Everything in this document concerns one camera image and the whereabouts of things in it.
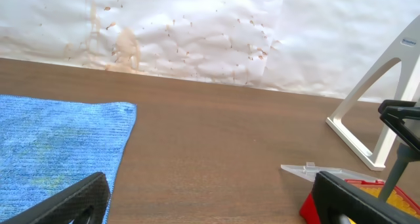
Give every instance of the white frame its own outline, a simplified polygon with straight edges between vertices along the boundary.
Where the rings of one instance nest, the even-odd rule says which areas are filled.
[[[394,99],[412,101],[420,81],[419,45],[420,16],[391,43],[347,98],[326,120],[327,124],[369,169],[381,171],[385,168],[385,161],[396,137],[395,133],[384,125],[375,150],[372,152],[341,123],[341,118],[373,83],[399,62],[401,62],[401,74]]]

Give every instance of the transparent lid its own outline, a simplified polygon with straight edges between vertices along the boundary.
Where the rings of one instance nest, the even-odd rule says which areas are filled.
[[[343,180],[344,179],[358,179],[358,180],[363,180],[367,182],[375,182],[375,181],[381,180],[381,179],[378,179],[369,175],[361,174],[355,171],[349,171],[347,169],[317,167],[315,166],[314,162],[307,162],[306,166],[281,165],[281,168],[285,171],[293,173],[311,182],[315,181],[315,176],[320,171],[328,171],[331,174]]]

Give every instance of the white paper backdrop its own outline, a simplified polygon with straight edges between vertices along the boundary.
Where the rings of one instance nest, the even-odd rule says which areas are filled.
[[[343,98],[420,14],[418,0],[282,1],[2,0],[0,57]],[[398,76],[363,99],[392,98]]]

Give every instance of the blue towel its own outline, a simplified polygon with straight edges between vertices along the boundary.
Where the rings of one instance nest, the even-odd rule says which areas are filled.
[[[96,171],[112,192],[136,112],[128,102],[0,95],[0,222]]]

